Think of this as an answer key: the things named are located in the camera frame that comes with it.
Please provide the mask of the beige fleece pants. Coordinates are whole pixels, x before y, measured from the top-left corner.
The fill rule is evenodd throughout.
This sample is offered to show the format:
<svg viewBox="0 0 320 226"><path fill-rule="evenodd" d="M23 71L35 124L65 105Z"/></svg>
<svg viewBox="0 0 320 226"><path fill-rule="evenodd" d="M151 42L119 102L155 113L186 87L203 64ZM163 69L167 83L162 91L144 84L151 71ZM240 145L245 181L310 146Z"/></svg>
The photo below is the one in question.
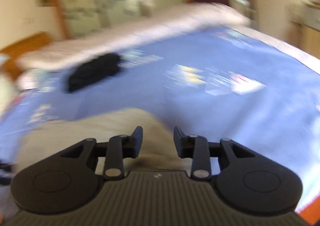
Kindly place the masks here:
<svg viewBox="0 0 320 226"><path fill-rule="evenodd" d="M124 168L137 171L183 170L190 173L191 159L178 157L172 132L151 113L125 108L76 121L56 120L37 126L21 139L15 171L43 160L86 138L102 143L121 134L130 135L143 128L138 158L125 159Z"/></svg>

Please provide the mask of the blue printed bed sheet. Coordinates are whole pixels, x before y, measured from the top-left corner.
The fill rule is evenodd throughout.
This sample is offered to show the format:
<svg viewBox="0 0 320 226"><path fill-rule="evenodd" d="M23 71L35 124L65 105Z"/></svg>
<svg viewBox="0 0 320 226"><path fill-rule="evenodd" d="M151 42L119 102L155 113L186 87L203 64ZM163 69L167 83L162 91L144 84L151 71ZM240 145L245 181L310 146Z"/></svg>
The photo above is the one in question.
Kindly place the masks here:
<svg viewBox="0 0 320 226"><path fill-rule="evenodd" d="M23 136L51 130L30 156L57 152L52 143L92 137L77 121L125 108L153 114L172 130L209 141L231 138L294 171L303 209L319 196L319 59L258 32L210 28L118 52L115 76L69 93L70 69L50 73L1 121L1 160L15 163Z"/></svg>

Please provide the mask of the black folded garment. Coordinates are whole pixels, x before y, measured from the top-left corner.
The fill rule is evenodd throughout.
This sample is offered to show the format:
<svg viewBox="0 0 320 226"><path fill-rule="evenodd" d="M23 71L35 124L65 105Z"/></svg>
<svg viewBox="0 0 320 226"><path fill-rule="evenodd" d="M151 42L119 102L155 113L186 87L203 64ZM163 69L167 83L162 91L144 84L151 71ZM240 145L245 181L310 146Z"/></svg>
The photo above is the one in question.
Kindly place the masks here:
<svg viewBox="0 0 320 226"><path fill-rule="evenodd" d="M67 93L74 93L121 71L121 57L116 53L99 56L78 66L67 79Z"/></svg>

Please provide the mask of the wooden bed headboard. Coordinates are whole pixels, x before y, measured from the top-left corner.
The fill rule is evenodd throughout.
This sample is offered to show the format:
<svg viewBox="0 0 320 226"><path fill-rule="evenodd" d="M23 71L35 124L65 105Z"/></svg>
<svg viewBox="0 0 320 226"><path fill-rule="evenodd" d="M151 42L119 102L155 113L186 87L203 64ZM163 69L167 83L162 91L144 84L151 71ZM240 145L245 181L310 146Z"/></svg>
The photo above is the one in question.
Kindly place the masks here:
<svg viewBox="0 0 320 226"><path fill-rule="evenodd" d="M46 32L39 32L1 49L1 53L9 56L9 59L4 63L4 71L13 80L16 80L23 73L23 69L18 66L17 60L22 55L43 48L50 43L52 43L51 37Z"/></svg>

